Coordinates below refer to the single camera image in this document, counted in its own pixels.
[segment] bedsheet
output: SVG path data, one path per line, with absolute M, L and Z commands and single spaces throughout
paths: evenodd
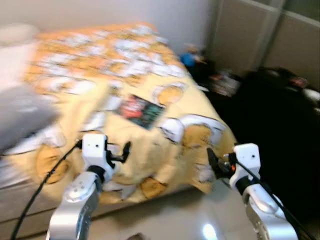
M 207 148 L 232 151 L 235 138 L 152 25 L 107 25 L 42 33 L 24 81 L 60 112 L 5 155 L 39 182 L 85 133 L 108 136 L 124 164 L 103 185 L 104 204 L 141 202 L 191 184 L 212 189 Z M 75 150 L 43 191 L 60 199 L 83 171 Z

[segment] black cable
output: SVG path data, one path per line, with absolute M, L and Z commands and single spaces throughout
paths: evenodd
M 264 186 L 263 182 L 252 171 L 250 171 L 247 167 L 245 167 L 238 160 L 236 161 L 236 163 L 239 164 L 241 167 L 243 167 L 243 169 L 246 170 L 253 177 L 253 179 L 264 188 L 264 190 L 270 195 L 270 197 L 275 201 L 275 203 L 279 206 L 279 208 L 281 208 L 281 210 L 284 212 L 284 214 L 289 216 L 289 218 L 291 219 L 291 221 L 289 221 L 289 222 L 293 226 L 297 225 L 297 227 L 299 227 L 304 232 L 304 234 L 306 234 L 311 240 L 316 240 L 316 238 L 314 236 L 312 236 L 308 232 L 308 230 L 305 229 L 305 227 L 298 221 L 298 219 L 296 219 L 296 217 L 285 206 L 283 206 L 278 201 L 278 199 L 273 195 L 273 193 L 269 190 L 269 188 Z
M 21 227 L 21 224 L 23 222 L 23 220 L 25 219 L 27 212 L 29 211 L 32 203 L 35 201 L 36 197 L 38 196 L 38 194 L 41 192 L 43 186 L 46 184 L 46 182 L 48 181 L 48 179 L 51 177 L 52 174 L 54 174 L 54 172 L 56 171 L 57 167 L 63 162 L 63 160 L 65 160 L 67 158 L 67 156 L 75 149 L 75 148 L 79 148 L 81 147 L 81 142 L 78 141 L 55 165 L 54 167 L 46 174 L 45 178 L 43 179 L 43 181 L 40 183 L 38 189 L 34 192 L 34 194 L 32 195 L 32 197 L 30 198 L 29 202 L 27 203 L 27 205 L 25 206 L 23 212 L 21 213 L 18 222 L 16 223 L 14 230 L 11 234 L 10 240 L 15 240 L 18 234 L 18 231 Z

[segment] tile floor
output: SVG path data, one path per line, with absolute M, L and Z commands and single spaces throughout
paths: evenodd
M 241 196 L 221 181 L 205 195 L 196 189 L 107 213 L 92 222 L 89 240 L 256 240 Z M 25 238 L 44 240 L 45 235 Z

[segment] mattress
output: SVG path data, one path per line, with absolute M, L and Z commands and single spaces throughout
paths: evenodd
M 22 80 L 60 117 L 6 152 L 16 168 L 38 183 L 76 139 L 102 133 L 115 154 L 131 142 L 126 163 L 117 163 L 103 186 L 102 203 L 137 203 L 184 184 L 211 191 L 207 148 L 222 156 L 235 139 L 153 26 L 73 29 L 38 40 Z M 75 150 L 43 193 L 60 200 L 83 169 Z

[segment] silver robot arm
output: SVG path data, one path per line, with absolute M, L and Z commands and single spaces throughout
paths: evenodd
M 113 156 L 107 150 L 108 139 L 103 134 L 88 133 L 82 139 L 84 170 L 65 189 L 61 204 L 51 216 L 46 240 L 86 240 L 91 215 L 97 208 L 102 184 L 112 179 L 117 166 L 129 155 L 130 143 L 122 156 Z
M 230 187 L 242 195 L 246 214 L 258 240 L 298 240 L 297 233 L 282 209 L 267 191 L 234 159 L 260 178 L 259 148 L 253 143 L 237 145 L 227 154 L 229 162 L 218 160 L 208 148 L 210 165 L 217 178 L 230 178 Z

